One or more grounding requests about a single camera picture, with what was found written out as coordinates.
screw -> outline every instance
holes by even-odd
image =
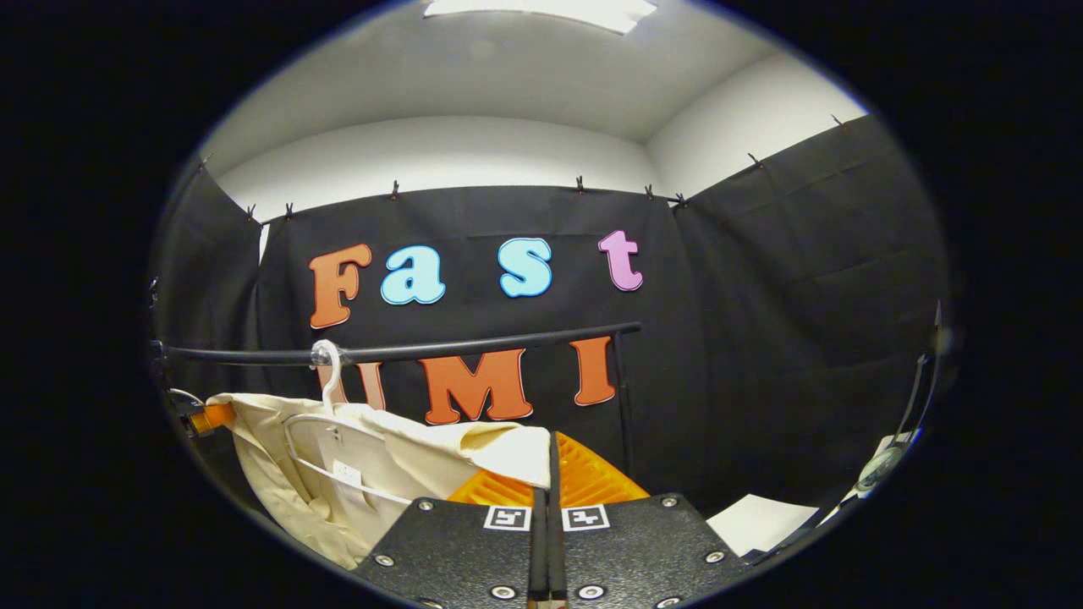
[[[587,600],[598,598],[603,594],[605,594],[605,589],[602,586],[589,585],[579,588],[579,598]]]
[[[496,586],[493,589],[491,589],[490,593],[501,600],[507,600],[509,598],[516,597],[516,591],[511,589],[508,586]]]

